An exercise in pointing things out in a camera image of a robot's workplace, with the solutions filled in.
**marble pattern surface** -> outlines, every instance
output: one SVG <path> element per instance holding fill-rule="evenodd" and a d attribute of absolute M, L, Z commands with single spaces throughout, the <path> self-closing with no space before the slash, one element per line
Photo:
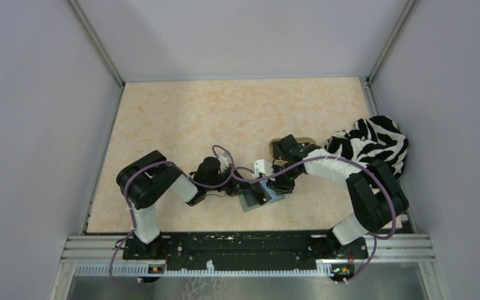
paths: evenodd
<path fill-rule="evenodd" d="M 368 114 L 356 77 L 127 83 L 87 231 L 130 229 L 115 178 L 155 149 L 187 173 L 212 156 L 213 144 L 249 167 L 270 160 L 274 138 L 294 134 L 323 144 Z M 352 212 L 343 187 L 313 176 L 299 177 L 286 199 L 249 212 L 237 197 L 207 197 L 189 207 L 167 192 L 156 205 L 163 231 L 326 229 Z"/>

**gray wall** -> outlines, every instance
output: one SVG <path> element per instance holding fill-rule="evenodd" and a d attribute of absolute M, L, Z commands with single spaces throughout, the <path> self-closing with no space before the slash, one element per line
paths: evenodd
<path fill-rule="evenodd" d="M 48 297 L 117 93 L 65 1 L 0 1 L 0 299 Z"/>
<path fill-rule="evenodd" d="M 421 1 L 374 88 L 453 299 L 480 299 L 480 1 Z"/>
<path fill-rule="evenodd" d="M 80 0 L 126 81 L 368 75 L 407 0 Z"/>

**black and white striped fabric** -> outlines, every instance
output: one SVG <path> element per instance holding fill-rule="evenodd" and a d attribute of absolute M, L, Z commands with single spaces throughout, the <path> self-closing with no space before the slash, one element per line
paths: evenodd
<path fill-rule="evenodd" d="M 329 153 L 366 166 L 380 159 L 391 168 L 395 178 L 404 172 L 409 141 L 396 123 L 386 116 L 360 119 L 353 129 L 334 133 L 324 145 Z"/>

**purple cable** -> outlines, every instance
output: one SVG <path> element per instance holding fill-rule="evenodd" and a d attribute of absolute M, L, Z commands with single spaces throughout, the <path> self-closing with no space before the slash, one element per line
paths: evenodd
<path fill-rule="evenodd" d="M 173 164 L 173 165 L 176 165 L 174 164 L 173 162 L 171 161 L 159 161 L 159 162 L 155 162 L 153 164 L 149 164 L 148 166 L 138 170 L 137 172 L 135 172 L 135 174 L 133 174 L 126 182 L 126 185 L 124 186 L 124 192 L 122 193 L 124 195 L 124 200 L 126 200 L 126 204 L 129 208 L 129 214 L 131 216 L 131 222 L 132 222 L 132 225 L 133 225 L 133 229 L 137 229 L 137 221 L 135 221 L 135 213 L 133 212 L 133 208 L 131 207 L 131 201 L 129 200 L 129 197 L 128 197 L 128 191 L 129 191 L 129 186 L 131 185 L 131 183 L 135 180 L 135 178 L 139 175 L 141 175 L 142 173 L 152 169 L 152 168 L 155 168 L 155 167 L 158 167 L 158 166 L 162 166 L 163 164 Z"/>
<path fill-rule="evenodd" d="M 124 286 L 121 286 L 120 284 L 118 284 L 116 281 L 115 281 L 115 277 L 113 277 L 113 263 L 115 262 L 115 257 L 117 256 L 117 253 L 119 252 L 119 250 L 121 249 L 121 245 L 124 244 L 128 239 L 129 237 L 133 234 L 135 230 L 130 230 L 130 232 L 127 234 L 126 237 L 124 237 L 124 239 L 122 239 L 122 241 L 115 245 L 115 253 L 113 253 L 113 256 L 111 257 L 111 261 L 109 262 L 109 278 L 111 279 L 111 281 L 113 282 L 113 284 L 119 288 L 119 289 L 122 289 L 124 291 L 135 291 L 136 289 L 139 289 L 143 286 L 143 282 L 139 282 L 137 283 L 136 286 L 133 286 L 133 287 L 124 287 Z"/>
<path fill-rule="evenodd" d="M 367 258 L 367 261 L 359 268 L 359 270 L 357 270 L 356 273 L 354 273 L 353 277 L 350 277 L 349 279 L 347 279 L 347 281 L 338 281 L 337 283 L 347 284 L 347 283 L 350 283 L 351 281 L 355 280 L 365 270 L 365 268 L 369 265 L 369 263 L 373 260 L 373 257 L 376 254 L 376 244 L 377 244 L 378 241 L 376 239 L 376 236 L 372 236 L 372 238 L 373 238 L 373 241 L 374 241 L 374 245 L 372 246 L 371 255 L 369 255 L 369 258 Z"/>
<path fill-rule="evenodd" d="M 342 161 L 344 163 L 348 163 L 350 165 L 353 165 L 353 166 L 357 167 L 358 169 L 364 171 L 374 181 L 374 183 L 376 183 L 376 185 L 378 186 L 378 188 L 380 189 L 382 194 L 384 194 L 384 197 L 387 200 L 387 205 L 389 206 L 389 210 L 391 211 L 392 226 L 391 226 L 391 231 L 389 232 L 389 234 L 387 236 L 378 236 L 378 235 L 376 235 L 372 232 L 370 232 L 370 235 L 372 235 L 372 236 L 374 236 L 375 238 L 378 238 L 378 239 L 390 239 L 394 235 L 394 232 L 396 230 L 396 214 L 394 212 L 393 201 L 391 200 L 391 197 L 390 197 L 389 193 L 387 192 L 386 188 L 382 185 L 380 180 L 378 180 L 378 178 L 376 178 L 376 176 L 371 171 L 369 171 L 366 167 L 358 164 L 357 162 L 354 162 L 354 161 L 351 161 L 351 160 L 348 160 L 346 158 L 339 157 L 339 156 L 316 156 L 316 157 L 312 157 L 312 158 L 303 159 L 302 161 L 296 162 L 296 163 L 292 164 L 291 166 L 289 166 L 285 169 L 282 169 L 277 173 L 266 176 L 266 177 L 259 177 L 259 178 L 254 178 L 254 179 L 245 179 L 245 178 L 241 178 L 241 177 L 238 177 L 238 176 L 234 175 L 233 172 L 231 174 L 232 174 L 232 177 L 234 179 L 238 180 L 238 181 L 243 181 L 245 183 L 257 183 L 259 181 L 275 178 L 279 175 L 282 175 L 282 174 L 288 172 L 289 170 L 291 170 L 291 169 L 293 169 L 297 166 L 308 163 L 310 161 L 317 161 L 317 160 L 320 160 L 320 159 L 337 159 L 338 161 Z"/>

